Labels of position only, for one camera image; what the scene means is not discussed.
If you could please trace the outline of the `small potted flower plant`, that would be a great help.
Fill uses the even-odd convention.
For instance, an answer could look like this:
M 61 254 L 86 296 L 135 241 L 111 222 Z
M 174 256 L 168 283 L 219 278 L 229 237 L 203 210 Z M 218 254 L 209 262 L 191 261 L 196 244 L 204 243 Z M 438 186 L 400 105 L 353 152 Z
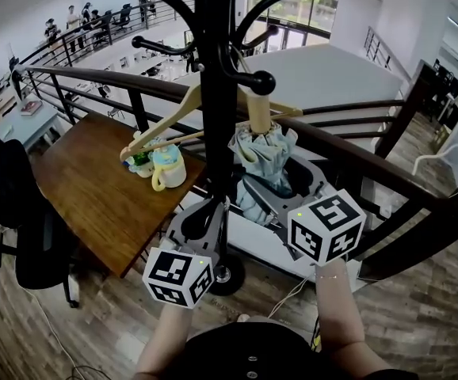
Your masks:
M 128 168 L 128 171 L 135 173 L 142 178 L 148 178 L 155 171 L 153 163 L 153 150 L 142 151 L 138 154 L 127 158 L 123 164 Z

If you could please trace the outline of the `pink book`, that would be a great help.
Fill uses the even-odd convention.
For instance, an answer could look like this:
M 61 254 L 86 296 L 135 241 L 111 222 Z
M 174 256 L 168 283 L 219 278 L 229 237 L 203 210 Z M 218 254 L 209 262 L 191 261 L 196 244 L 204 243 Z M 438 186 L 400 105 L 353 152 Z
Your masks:
M 42 101 L 29 101 L 26 104 L 24 104 L 23 107 L 20 109 L 20 114 L 22 116 L 32 116 L 42 107 L 42 105 Z

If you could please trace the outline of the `wooden clothes hanger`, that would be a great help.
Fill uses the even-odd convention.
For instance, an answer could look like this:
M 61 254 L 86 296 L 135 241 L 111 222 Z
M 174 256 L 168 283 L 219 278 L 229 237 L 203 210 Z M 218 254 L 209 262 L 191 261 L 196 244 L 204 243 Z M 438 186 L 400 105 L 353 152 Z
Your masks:
M 286 116 L 303 116 L 303 110 L 270 101 L 269 95 L 259 96 L 255 93 L 251 93 L 249 90 L 241 89 L 240 87 L 236 89 L 236 92 L 237 103 L 247 104 L 252 132 L 264 134 L 270 129 L 271 120 Z M 179 109 L 172 116 L 160 120 L 155 126 L 153 126 L 153 128 L 146 130 L 134 138 L 134 140 L 120 152 L 120 160 L 123 162 L 127 158 L 141 152 L 147 152 L 158 149 L 162 146 L 179 143 L 186 139 L 201 137 L 207 131 L 207 127 L 204 128 L 203 132 L 194 133 L 178 139 L 171 139 L 169 141 L 155 144 L 154 146 L 144 147 L 152 139 L 162 134 L 165 130 L 172 127 L 176 122 L 190 114 L 192 111 L 198 109 L 201 105 L 200 84 L 190 86 L 179 104 Z

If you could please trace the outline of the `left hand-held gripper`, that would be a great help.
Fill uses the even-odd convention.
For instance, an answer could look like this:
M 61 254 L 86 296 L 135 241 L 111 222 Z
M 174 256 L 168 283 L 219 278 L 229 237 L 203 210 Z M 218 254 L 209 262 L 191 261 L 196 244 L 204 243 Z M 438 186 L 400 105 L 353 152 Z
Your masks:
M 225 225 L 225 206 L 213 199 L 188 206 L 173 217 L 166 237 L 151 249 L 143 273 L 155 301 L 190 310 L 197 305 L 215 282 Z

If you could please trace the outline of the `person's black shirt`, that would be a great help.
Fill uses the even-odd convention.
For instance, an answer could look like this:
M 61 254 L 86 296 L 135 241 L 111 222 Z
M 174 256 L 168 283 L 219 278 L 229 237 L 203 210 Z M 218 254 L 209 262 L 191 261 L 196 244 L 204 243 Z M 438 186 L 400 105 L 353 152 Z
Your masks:
M 327 350 L 312 351 L 291 329 L 268 322 L 232 323 L 188 340 L 165 380 L 419 380 L 412 372 L 370 363 L 360 325 L 322 319 Z

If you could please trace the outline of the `short black metal railing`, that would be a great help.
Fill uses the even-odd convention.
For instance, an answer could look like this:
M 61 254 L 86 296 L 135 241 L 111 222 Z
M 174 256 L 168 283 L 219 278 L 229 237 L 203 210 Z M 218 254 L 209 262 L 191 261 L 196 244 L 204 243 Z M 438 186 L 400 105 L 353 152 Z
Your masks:
M 405 78 L 402 66 L 394 53 L 371 26 L 368 27 L 364 41 L 364 56 L 377 66 L 390 71 L 402 79 Z

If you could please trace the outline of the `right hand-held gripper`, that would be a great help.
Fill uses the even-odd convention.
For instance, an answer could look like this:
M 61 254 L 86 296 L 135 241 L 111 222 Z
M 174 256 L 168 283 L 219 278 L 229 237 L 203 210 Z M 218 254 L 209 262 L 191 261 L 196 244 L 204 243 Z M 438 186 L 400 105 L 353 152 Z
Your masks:
M 277 235 L 293 259 L 307 257 L 322 267 L 357 247 L 366 214 L 349 192 L 325 195 L 328 180 L 323 171 L 304 158 L 288 159 L 288 182 L 296 196 L 263 178 L 243 178 L 257 205 L 278 219 Z

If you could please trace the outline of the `black metal balcony railing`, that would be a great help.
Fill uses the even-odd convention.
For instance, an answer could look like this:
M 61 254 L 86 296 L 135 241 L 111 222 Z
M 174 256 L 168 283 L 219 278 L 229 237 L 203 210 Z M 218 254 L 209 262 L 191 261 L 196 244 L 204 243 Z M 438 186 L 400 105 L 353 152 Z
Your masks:
M 93 51 L 113 45 L 138 31 L 181 18 L 178 11 L 161 0 L 138 6 L 125 4 L 117 12 L 107 11 L 100 18 L 59 33 L 20 61 L 23 66 L 72 66 Z

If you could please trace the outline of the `light blue umbrella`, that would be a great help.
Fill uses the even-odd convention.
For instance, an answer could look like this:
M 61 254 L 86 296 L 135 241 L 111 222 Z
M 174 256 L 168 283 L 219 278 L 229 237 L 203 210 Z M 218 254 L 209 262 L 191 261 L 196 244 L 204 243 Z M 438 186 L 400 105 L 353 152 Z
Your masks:
M 245 122 L 236 127 L 228 147 L 240 160 L 246 173 L 263 178 L 280 194 L 290 194 L 292 189 L 284 166 L 296 141 L 297 134 L 294 131 L 284 134 L 281 126 L 274 121 L 264 134 L 253 132 L 250 124 Z M 271 214 L 253 199 L 242 181 L 236 185 L 235 202 L 243 216 L 251 222 L 266 226 L 273 220 Z

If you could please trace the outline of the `person's left forearm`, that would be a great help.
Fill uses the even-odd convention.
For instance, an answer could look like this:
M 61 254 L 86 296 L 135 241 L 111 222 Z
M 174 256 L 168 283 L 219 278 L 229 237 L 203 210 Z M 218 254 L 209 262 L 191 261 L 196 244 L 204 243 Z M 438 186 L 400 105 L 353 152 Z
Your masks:
M 165 304 L 153 336 L 141 352 L 132 380 L 159 380 L 184 350 L 193 310 Z

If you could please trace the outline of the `brown wooden table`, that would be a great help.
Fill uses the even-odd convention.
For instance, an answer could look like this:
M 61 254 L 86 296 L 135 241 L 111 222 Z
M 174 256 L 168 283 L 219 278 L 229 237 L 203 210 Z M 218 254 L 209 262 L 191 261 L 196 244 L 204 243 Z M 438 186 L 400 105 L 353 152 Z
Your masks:
M 151 182 L 120 162 L 129 126 L 90 113 L 72 126 L 33 167 L 36 182 L 82 243 L 123 278 L 204 175 L 205 163 L 184 156 L 187 177 L 156 192 Z

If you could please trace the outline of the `black metal coat rack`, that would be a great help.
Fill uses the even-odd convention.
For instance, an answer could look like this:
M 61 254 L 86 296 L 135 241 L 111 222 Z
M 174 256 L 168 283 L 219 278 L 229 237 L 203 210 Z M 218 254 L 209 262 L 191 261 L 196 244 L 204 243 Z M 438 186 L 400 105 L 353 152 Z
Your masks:
M 266 71 L 242 73 L 235 67 L 236 51 L 242 48 L 247 30 L 258 16 L 280 0 L 262 0 L 241 20 L 235 19 L 235 0 L 194 0 L 189 8 L 182 0 L 161 0 L 177 11 L 193 42 L 179 50 L 141 40 L 139 45 L 167 55 L 181 55 L 196 49 L 200 55 L 200 100 L 208 179 L 208 192 L 216 204 L 225 204 L 231 191 L 233 156 L 228 148 L 235 132 L 237 88 L 270 94 L 276 85 Z

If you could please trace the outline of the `light blue small table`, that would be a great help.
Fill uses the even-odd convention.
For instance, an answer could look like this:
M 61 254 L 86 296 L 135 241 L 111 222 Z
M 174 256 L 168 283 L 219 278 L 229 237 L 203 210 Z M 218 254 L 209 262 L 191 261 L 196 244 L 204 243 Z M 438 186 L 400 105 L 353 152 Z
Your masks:
M 21 109 L 15 107 L 0 120 L 0 139 L 15 139 L 30 150 L 40 138 L 51 133 L 51 128 L 60 136 L 65 133 L 58 112 L 50 104 L 42 103 L 32 115 L 22 115 Z

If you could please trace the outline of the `white curved pipe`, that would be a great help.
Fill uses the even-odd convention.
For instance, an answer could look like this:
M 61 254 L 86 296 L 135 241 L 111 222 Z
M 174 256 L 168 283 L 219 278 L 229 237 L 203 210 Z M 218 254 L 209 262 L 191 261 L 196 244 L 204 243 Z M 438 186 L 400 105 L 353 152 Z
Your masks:
M 414 167 L 413 167 L 411 174 L 413 176 L 417 174 L 418 168 L 421 162 L 430 160 L 430 159 L 444 159 L 456 149 L 458 149 L 458 143 L 450 146 L 448 149 L 446 149 L 443 152 L 439 152 L 437 154 L 424 154 L 424 155 L 417 157 L 414 161 Z

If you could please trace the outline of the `black office chair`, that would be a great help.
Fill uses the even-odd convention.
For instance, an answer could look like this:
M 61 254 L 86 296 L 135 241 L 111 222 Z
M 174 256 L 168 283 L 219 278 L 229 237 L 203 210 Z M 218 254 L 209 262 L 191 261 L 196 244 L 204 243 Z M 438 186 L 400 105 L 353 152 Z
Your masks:
M 4 254 L 13 256 L 21 287 L 43 290 L 61 284 L 70 307 L 79 307 L 69 286 L 77 239 L 41 193 L 27 152 L 16 139 L 0 139 L 0 227 L 17 233 L 15 246 L 6 245 L 0 233 L 0 267 Z

